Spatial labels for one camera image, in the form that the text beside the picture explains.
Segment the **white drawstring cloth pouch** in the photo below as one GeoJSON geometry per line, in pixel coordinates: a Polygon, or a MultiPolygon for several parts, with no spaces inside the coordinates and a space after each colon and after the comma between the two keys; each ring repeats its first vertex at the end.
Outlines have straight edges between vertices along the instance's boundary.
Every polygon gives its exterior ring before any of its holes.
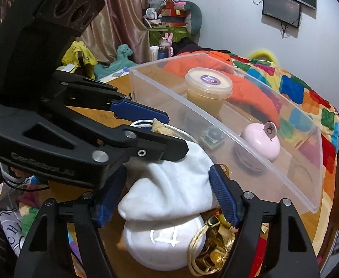
{"type": "Polygon", "coordinates": [[[218,207],[209,182],[213,161],[195,142],[179,161],[142,161],[131,158],[127,168],[128,192],[118,204],[127,221],[160,221],[198,215],[218,207]]]}

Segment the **small green circuit board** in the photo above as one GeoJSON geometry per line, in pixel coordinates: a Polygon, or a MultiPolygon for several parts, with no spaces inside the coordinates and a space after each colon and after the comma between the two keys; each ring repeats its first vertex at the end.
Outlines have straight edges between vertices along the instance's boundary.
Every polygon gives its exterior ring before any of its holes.
{"type": "Polygon", "coordinates": [[[199,145],[204,150],[212,151],[224,142],[224,134],[217,127],[210,127],[202,133],[199,139],[199,145]]]}

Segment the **gold fabric pouch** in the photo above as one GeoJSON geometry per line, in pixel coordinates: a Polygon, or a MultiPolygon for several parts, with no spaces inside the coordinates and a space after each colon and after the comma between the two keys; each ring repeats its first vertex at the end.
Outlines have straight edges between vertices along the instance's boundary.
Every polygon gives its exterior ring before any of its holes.
{"type": "Polygon", "coordinates": [[[186,259],[195,277],[220,272],[236,240],[238,229],[216,212],[195,234],[188,245],[186,259]]]}

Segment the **round tub purple label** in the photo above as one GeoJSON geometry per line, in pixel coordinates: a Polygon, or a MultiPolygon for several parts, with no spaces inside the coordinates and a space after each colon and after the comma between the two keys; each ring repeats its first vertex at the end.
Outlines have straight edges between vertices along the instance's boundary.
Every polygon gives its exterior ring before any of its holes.
{"type": "Polygon", "coordinates": [[[185,75],[186,98],[213,117],[217,117],[224,102],[231,97],[233,83],[225,74],[205,67],[195,67],[185,75]]]}

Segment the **white round lidded container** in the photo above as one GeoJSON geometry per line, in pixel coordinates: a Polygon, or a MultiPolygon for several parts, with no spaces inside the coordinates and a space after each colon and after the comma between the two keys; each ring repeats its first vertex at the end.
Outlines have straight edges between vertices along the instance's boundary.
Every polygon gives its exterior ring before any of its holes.
{"type": "Polygon", "coordinates": [[[204,226],[201,215],[166,221],[126,221],[124,243],[141,265],[159,271],[187,266],[188,247],[204,226]]]}

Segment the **pink round compact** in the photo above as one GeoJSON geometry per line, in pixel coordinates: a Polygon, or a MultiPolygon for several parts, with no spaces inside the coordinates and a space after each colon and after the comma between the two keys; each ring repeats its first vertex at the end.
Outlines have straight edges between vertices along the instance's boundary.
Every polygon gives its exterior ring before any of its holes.
{"type": "Polygon", "coordinates": [[[271,121],[265,124],[249,124],[244,128],[240,137],[271,163],[280,154],[281,145],[277,137],[277,126],[271,121]]]}

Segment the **teal dinosaur plush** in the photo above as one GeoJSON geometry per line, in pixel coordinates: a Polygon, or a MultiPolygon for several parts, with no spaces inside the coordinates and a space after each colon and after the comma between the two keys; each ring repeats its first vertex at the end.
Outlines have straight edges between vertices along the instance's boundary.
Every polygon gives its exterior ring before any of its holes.
{"type": "Polygon", "coordinates": [[[105,77],[123,72],[124,68],[131,68],[137,64],[129,59],[133,55],[132,49],[128,44],[121,44],[117,49],[117,59],[114,62],[98,62],[94,66],[93,72],[96,80],[102,80],[105,77]]]}

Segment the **yellow garment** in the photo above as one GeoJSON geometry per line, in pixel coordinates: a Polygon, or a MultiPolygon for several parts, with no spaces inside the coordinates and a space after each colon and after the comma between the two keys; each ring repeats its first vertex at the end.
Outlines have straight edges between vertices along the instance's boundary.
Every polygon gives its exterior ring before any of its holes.
{"type": "Polygon", "coordinates": [[[82,41],[74,41],[62,58],[57,70],[95,79],[94,68],[98,64],[90,49],[82,41]]]}

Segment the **pink bunny toy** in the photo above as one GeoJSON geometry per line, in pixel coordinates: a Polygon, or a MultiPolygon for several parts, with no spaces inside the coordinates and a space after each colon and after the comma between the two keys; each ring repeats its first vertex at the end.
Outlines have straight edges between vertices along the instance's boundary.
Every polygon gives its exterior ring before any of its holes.
{"type": "Polygon", "coordinates": [[[159,42],[159,48],[162,50],[167,50],[168,57],[172,57],[174,54],[172,44],[173,44],[173,34],[165,33],[159,42]]]}

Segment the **pink satin curtain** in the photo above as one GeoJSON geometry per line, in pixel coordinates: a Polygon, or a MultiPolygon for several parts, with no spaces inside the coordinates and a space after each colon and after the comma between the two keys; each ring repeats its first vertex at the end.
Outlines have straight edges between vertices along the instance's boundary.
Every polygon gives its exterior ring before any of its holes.
{"type": "MultiPolygon", "coordinates": [[[[15,0],[0,0],[0,26],[15,0]]],[[[149,35],[142,22],[147,0],[103,0],[105,6],[78,39],[99,62],[112,61],[120,44],[128,44],[138,63],[148,61],[149,35]]]]}

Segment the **clear plastic storage bin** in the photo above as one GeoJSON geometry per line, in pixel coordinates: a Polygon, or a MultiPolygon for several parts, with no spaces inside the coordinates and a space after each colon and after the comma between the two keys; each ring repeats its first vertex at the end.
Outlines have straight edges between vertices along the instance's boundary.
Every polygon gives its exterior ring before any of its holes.
{"type": "Polygon", "coordinates": [[[164,70],[170,58],[134,66],[129,79],[132,99],[164,111],[169,123],[191,135],[199,143],[210,127],[224,134],[216,149],[205,150],[215,162],[228,166],[231,177],[245,191],[260,199],[278,202],[290,199],[301,214],[318,211],[323,191],[323,153],[321,131],[307,114],[266,83],[232,67],[231,72],[258,86],[274,103],[279,113],[277,128],[281,150],[271,163],[252,148],[240,134],[249,124],[269,122],[246,104],[226,100],[217,117],[188,101],[185,77],[164,70]]]}

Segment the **orange puffer jacket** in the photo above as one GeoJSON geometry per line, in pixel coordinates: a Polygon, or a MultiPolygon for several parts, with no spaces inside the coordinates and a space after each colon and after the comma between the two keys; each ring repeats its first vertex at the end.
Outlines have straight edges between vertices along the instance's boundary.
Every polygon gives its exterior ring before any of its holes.
{"type": "Polygon", "coordinates": [[[279,113],[272,100],[251,81],[238,77],[231,72],[233,67],[231,56],[219,51],[199,50],[183,52],[172,57],[165,64],[164,70],[184,78],[187,72],[195,67],[206,67],[226,75],[233,84],[233,90],[228,101],[236,104],[246,104],[263,114],[268,121],[280,128],[279,113]]]}

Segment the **colourful patchwork quilt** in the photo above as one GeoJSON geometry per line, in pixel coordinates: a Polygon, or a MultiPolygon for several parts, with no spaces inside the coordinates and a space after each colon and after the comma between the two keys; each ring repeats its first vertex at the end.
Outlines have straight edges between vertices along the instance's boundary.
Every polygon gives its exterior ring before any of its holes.
{"type": "Polygon", "coordinates": [[[232,64],[265,82],[293,102],[312,118],[321,130],[323,145],[323,199],[318,226],[313,238],[315,253],[321,250],[326,236],[334,201],[336,168],[338,163],[339,112],[307,83],[292,73],[266,60],[239,57],[231,53],[232,64]]]}

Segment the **yellow curved pillow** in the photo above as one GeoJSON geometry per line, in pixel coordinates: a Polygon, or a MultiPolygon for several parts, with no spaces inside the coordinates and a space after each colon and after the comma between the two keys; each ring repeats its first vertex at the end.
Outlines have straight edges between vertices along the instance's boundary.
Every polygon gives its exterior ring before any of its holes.
{"type": "Polygon", "coordinates": [[[257,50],[249,54],[248,58],[266,60],[272,62],[274,65],[278,65],[277,57],[269,50],[257,50]]]}

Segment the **small black wall monitor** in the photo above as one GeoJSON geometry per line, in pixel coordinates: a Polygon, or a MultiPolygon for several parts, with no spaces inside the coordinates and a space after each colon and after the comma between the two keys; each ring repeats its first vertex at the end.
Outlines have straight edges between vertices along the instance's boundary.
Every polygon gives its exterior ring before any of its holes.
{"type": "Polygon", "coordinates": [[[298,28],[301,5],[294,0],[263,0],[262,14],[298,28]]]}

